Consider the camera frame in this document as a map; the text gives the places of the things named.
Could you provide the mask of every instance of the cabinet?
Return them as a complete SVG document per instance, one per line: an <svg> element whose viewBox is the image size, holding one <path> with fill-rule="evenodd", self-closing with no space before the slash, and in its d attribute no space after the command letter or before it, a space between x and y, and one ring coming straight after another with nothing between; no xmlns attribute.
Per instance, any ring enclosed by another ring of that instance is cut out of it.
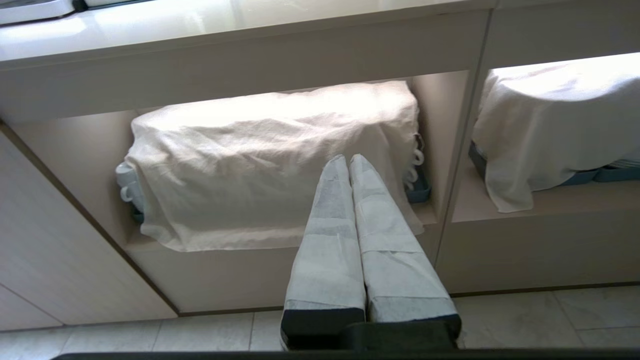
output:
<svg viewBox="0 0 640 360"><path fill-rule="evenodd" d="M4 134L0 169L1 328L176 316Z"/></svg>
<svg viewBox="0 0 640 360"><path fill-rule="evenodd" d="M0 64L0 115L180 312L282 306L296 248L175 252L135 229L113 176L131 145L131 119L150 106L403 78L429 143L433 202L414 210L434 259L490 2L210 33L154 42L153 50L131 44L108 57L109 49L75 53L74 61L54 54L29 67L8 61ZM38 106L20 104L26 97Z"/></svg>
<svg viewBox="0 0 640 360"><path fill-rule="evenodd" d="M467 156L490 69L639 52L639 13L636 0L493 11L436 261L450 292L640 279L640 181L558 186L533 193L532 210L498 213Z"/></svg>
<svg viewBox="0 0 640 360"><path fill-rule="evenodd" d="M0 285L0 331L54 326L62 323Z"/></svg>

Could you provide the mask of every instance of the blue tray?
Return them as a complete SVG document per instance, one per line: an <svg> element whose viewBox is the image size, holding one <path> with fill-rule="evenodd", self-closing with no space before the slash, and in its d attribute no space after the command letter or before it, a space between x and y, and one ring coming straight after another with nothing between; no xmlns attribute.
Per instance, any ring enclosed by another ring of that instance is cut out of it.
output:
<svg viewBox="0 0 640 360"><path fill-rule="evenodd" d="M484 175L486 174L486 160L482 157L482 155L480 155L480 152L478 152L477 147L473 142L469 147L469 158L471 158L471 162L476 167L476 170L478 171L478 175L480 175L480 177L484 181ZM558 186L586 184L591 180L594 180L594 177L597 174L598 174L598 169L578 171L575 173L575 175L571 176L569 180L563 182Z"/></svg>
<svg viewBox="0 0 640 360"><path fill-rule="evenodd" d="M593 180L598 181L599 183L608 183L609 181L640 180L640 167L602 167Z"/></svg>
<svg viewBox="0 0 640 360"><path fill-rule="evenodd" d="M141 213L140 211L138 211L138 209L136 209L135 206L131 205L131 216L133 216L133 220L135 220L137 223L142 224L145 222L145 214Z"/></svg>
<svg viewBox="0 0 640 360"><path fill-rule="evenodd" d="M429 195L431 195L431 185L424 176L420 167L415 167L415 171L418 173L418 180L413 183L413 191L406 191L406 198L411 204L417 204L420 202L427 202Z"/></svg>

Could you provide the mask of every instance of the cabinet panel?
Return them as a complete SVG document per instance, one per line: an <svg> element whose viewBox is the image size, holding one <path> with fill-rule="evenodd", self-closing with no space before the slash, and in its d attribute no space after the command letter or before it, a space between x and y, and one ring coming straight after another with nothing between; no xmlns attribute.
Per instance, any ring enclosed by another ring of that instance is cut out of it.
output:
<svg viewBox="0 0 640 360"><path fill-rule="evenodd" d="M436 271L451 293L637 281L638 216L617 210L454 222Z"/></svg>
<svg viewBox="0 0 640 360"><path fill-rule="evenodd" d="M176 316L5 135L0 231L0 283L65 324Z"/></svg>
<svg viewBox="0 0 640 360"><path fill-rule="evenodd" d="M495 10L488 69L640 51L637 0L573 0Z"/></svg>
<svg viewBox="0 0 640 360"><path fill-rule="evenodd" d="M0 331L62 326L62 323L0 285Z"/></svg>
<svg viewBox="0 0 640 360"><path fill-rule="evenodd" d="M175 39L130 45L117 57L103 57L101 50L74 53L73 61L67 54L48 56L42 66L0 67L0 115L16 124L473 69L488 14L430 14L228 42L201 39L187 47ZM130 53L132 47L141 52ZM37 105L25 106L23 99Z"/></svg>

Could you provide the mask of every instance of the floor tile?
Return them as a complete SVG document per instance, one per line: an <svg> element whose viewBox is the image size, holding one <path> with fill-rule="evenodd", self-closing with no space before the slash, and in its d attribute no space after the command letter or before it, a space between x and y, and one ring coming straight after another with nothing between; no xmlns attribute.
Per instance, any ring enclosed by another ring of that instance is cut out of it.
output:
<svg viewBox="0 0 640 360"><path fill-rule="evenodd" d="M60 354L70 333L62 328L0 333L0 359L50 360Z"/></svg>
<svg viewBox="0 0 640 360"><path fill-rule="evenodd" d="M578 336L586 347L640 348L640 327L579 330Z"/></svg>
<svg viewBox="0 0 640 360"><path fill-rule="evenodd" d="M551 292L454 299L465 348L581 347Z"/></svg>
<svg viewBox="0 0 640 360"><path fill-rule="evenodd" d="M263 311L255 314L251 331L251 351L282 351L281 318L282 311Z"/></svg>
<svg viewBox="0 0 640 360"><path fill-rule="evenodd" d="M578 329L640 326L640 286L555 291Z"/></svg>
<svg viewBox="0 0 640 360"><path fill-rule="evenodd" d="M247 351L253 313L163 320L154 351Z"/></svg>
<svg viewBox="0 0 640 360"><path fill-rule="evenodd" d="M151 351L159 329L160 321L77 326L62 352Z"/></svg>

